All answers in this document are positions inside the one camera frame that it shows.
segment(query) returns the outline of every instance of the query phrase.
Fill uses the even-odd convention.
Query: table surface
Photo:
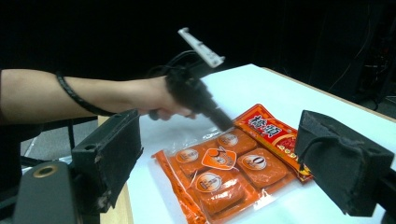
[[[303,110],[331,116],[379,145],[396,152],[396,121],[346,102],[304,83],[253,64],[211,74],[203,82],[230,118],[255,104],[264,105],[277,119],[298,128]],[[144,153],[127,181],[135,224],[186,223],[171,185],[151,156],[161,149],[183,148],[215,126],[207,118],[173,116],[168,121],[140,118]],[[380,223],[384,209],[377,206],[372,217],[345,216],[328,196],[311,181],[291,183],[273,195],[275,201],[248,209],[229,223]]]

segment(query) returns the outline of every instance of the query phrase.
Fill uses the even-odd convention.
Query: snack package
[[[301,182],[313,178],[309,169],[304,167],[303,170],[300,170],[300,164],[297,162],[298,157],[294,153],[297,130],[276,119],[264,106],[254,105],[236,118],[234,125],[255,138],[292,167]]]
[[[223,223],[246,209],[263,207],[296,179],[288,165],[236,127],[153,157],[169,178],[189,223]]]

